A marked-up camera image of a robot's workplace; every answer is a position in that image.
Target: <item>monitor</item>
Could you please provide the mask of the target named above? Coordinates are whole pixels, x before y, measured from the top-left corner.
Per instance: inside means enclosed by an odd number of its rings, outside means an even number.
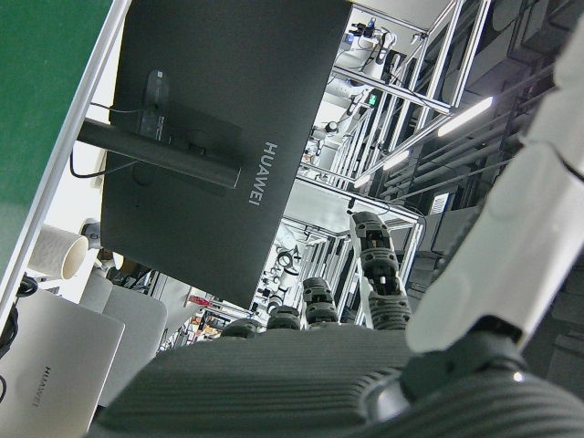
[[[135,112],[112,124],[241,172],[234,189],[144,163],[107,175],[102,244],[249,306],[349,11],[342,0],[132,2],[114,108]],[[127,161],[110,153],[107,168]]]

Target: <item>fluorescent light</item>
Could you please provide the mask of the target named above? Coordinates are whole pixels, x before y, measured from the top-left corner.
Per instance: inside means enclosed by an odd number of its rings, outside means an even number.
[[[404,161],[406,158],[410,156],[410,151],[403,151],[398,153],[397,155],[392,155],[384,164],[383,170],[387,171],[391,169],[393,166],[399,164],[400,162]]]
[[[473,107],[467,109],[466,111],[461,112],[458,116],[454,117],[448,123],[440,127],[440,129],[438,130],[438,137],[446,135],[451,130],[455,130],[462,124],[472,119],[473,117],[478,116],[481,112],[487,110],[492,103],[493,96],[491,96],[490,98],[483,99]]]
[[[371,175],[363,175],[356,182],[353,183],[353,187],[356,189],[361,187],[363,184],[368,183],[371,179]]]

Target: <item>paper cup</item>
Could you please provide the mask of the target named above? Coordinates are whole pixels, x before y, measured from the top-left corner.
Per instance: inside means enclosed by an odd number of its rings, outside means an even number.
[[[28,266],[48,276],[69,280],[81,267],[88,249],[87,237],[43,225]]]

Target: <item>laptop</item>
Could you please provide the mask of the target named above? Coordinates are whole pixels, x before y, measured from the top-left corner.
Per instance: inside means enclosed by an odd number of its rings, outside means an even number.
[[[124,325],[39,289],[18,301],[18,334],[0,359],[0,434],[79,438],[95,412]]]

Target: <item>black cable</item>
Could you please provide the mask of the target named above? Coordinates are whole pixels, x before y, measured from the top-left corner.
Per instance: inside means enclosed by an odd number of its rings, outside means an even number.
[[[109,169],[106,171],[82,174],[82,173],[75,172],[75,168],[73,165],[73,150],[71,149],[71,153],[69,155],[69,170],[70,170],[71,174],[76,178],[95,178],[96,176],[109,175],[110,173],[121,171],[122,169],[133,166],[137,162],[138,162],[138,160],[134,160],[132,162],[127,162],[126,164],[122,164],[119,167],[114,167],[113,169]]]
[[[18,288],[18,292],[16,292],[16,296],[19,298],[26,298],[30,297],[37,291],[37,281],[30,276],[24,275],[22,280],[20,280],[20,287]]]
[[[134,113],[134,112],[141,112],[141,111],[143,111],[143,108],[140,108],[140,109],[115,109],[115,108],[112,108],[112,107],[108,107],[107,105],[102,105],[100,103],[95,103],[95,102],[90,102],[89,105],[92,105],[94,107],[103,108],[105,110],[112,111],[112,112],[119,112],[119,113],[122,113],[122,114],[131,114],[131,113]]]
[[[2,382],[2,392],[0,393],[0,403],[6,396],[6,390],[8,389],[8,384],[6,383],[6,379],[0,375],[0,382]]]

